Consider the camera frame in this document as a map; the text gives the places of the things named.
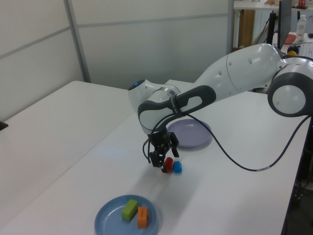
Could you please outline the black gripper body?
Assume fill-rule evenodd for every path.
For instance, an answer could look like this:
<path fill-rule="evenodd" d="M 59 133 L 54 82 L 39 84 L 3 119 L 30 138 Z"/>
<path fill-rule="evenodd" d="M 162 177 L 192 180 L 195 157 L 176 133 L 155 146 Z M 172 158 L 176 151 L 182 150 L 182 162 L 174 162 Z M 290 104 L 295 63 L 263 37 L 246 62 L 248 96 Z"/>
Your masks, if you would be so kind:
<path fill-rule="evenodd" d="M 168 131 L 158 131 L 149 136 L 150 142 L 155 150 L 168 146 L 171 143 Z"/>

